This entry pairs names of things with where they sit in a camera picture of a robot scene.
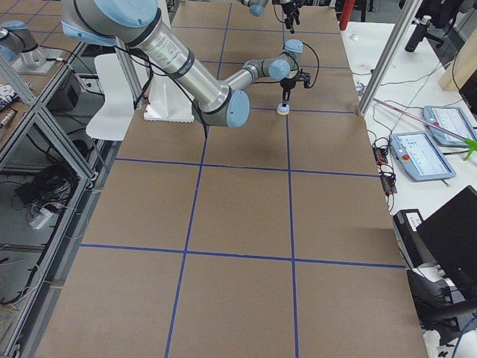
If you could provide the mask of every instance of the computer monitor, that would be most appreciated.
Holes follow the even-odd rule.
[[[420,238],[462,295],[477,298],[477,192],[465,187],[417,227]]]

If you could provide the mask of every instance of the brown table surface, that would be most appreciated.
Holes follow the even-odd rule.
[[[35,40],[40,45],[49,47],[64,48],[73,51],[78,44],[63,34],[61,28],[61,3],[60,1],[49,0],[1,0],[0,1],[0,24],[20,20],[27,24]],[[64,58],[69,57],[69,53],[63,52]],[[47,75],[20,75],[27,82],[34,95],[39,95],[48,82],[57,74],[61,64],[57,63]],[[0,84],[7,83],[0,75]],[[0,132],[0,148],[12,136],[20,122],[24,119],[23,114],[28,112],[29,106],[17,103],[13,108],[18,110],[18,114],[10,125]]]
[[[225,78],[286,38],[313,89],[247,89],[240,129],[133,118],[36,357],[427,357],[333,10],[183,2]],[[307,51],[303,65],[316,64]]]

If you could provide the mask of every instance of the black chair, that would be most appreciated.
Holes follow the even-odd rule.
[[[416,18],[422,19],[423,16],[429,15],[431,17],[431,23],[435,28],[445,28],[449,26],[449,29],[444,34],[444,36],[446,36],[455,25],[459,11],[465,12],[461,7],[466,2],[466,0],[424,0],[416,13]],[[405,0],[401,0],[399,7],[402,8],[404,4]],[[443,39],[429,32],[426,32],[424,36],[429,40],[436,41],[437,48],[440,48],[444,44]]]

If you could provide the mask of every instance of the white table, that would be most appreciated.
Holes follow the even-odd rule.
[[[347,29],[341,32],[348,61],[354,73],[368,74],[371,69],[375,68],[392,29],[392,24],[350,22]],[[415,52],[409,53],[404,50],[405,43],[413,30],[414,27],[409,29],[408,35],[404,38],[402,46],[397,51],[383,83],[416,80],[431,72],[434,73],[429,76],[429,79],[425,77],[416,82],[381,86],[376,94],[376,98],[382,101],[396,101],[410,107],[453,104],[456,107],[461,107],[475,126],[476,121],[472,113],[463,101],[459,101],[461,99],[460,95],[457,92],[444,92],[440,88],[438,81],[444,73],[444,68],[440,65],[427,40],[422,41]],[[370,77],[370,75],[353,75],[356,89],[358,91],[362,89],[363,85],[365,86],[368,83]],[[375,103],[371,105],[365,116],[367,128],[378,137],[388,137],[390,131],[373,120],[373,107]],[[422,110],[420,109],[410,108],[407,111],[422,117]],[[406,116],[399,120],[400,116],[398,112],[382,105],[376,105],[376,119],[389,128],[393,128],[397,124],[394,133],[425,130],[423,124]],[[373,142],[374,139],[374,135],[370,134],[370,141]],[[442,148],[443,152],[460,150],[462,149]],[[477,188],[477,155],[473,154],[467,162],[463,161],[464,156],[465,154],[456,154],[446,157],[457,172],[455,178],[446,180],[450,186],[446,186],[440,180],[415,183],[408,178],[400,164],[394,160],[393,165],[397,175],[396,187],[398,193],[394,196],[391,214],[393,215],[399,210],[417,208],[423,218],[426,219],[465,186],[472,185]],[[442,347],[439,351],[447,351],[448,349],[451,348]],[[466,334],[462,339],[458,348],[457,358],[476,357],[477,331],[473,331]]]

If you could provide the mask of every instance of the white plug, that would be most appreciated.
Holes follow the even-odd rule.
[[[34,215],[34,217],[28,222],[33,229],[39,230],[41,229],[46,222],[53,216],[53,213],[42,207],[38,213]]]

